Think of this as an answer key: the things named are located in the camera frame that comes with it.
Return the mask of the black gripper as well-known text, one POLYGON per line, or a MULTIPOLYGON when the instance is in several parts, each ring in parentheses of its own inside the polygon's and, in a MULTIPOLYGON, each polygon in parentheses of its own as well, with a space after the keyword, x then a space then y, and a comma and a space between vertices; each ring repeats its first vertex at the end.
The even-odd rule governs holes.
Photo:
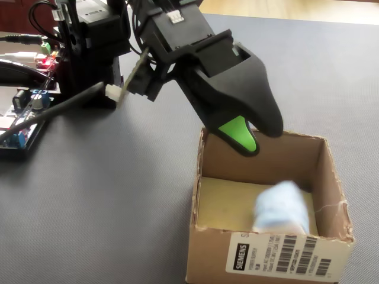
POLYGON ((171 77, 172 64, 177 65, 178 85, 206 129, 239 154, 259 153, 248 121, 268 137, 282 135, 283 118, 266 67, 245 46, 233 46, 230 30, 214 34, 211 28, 164 28, 159 36, 162 79, 171 77))

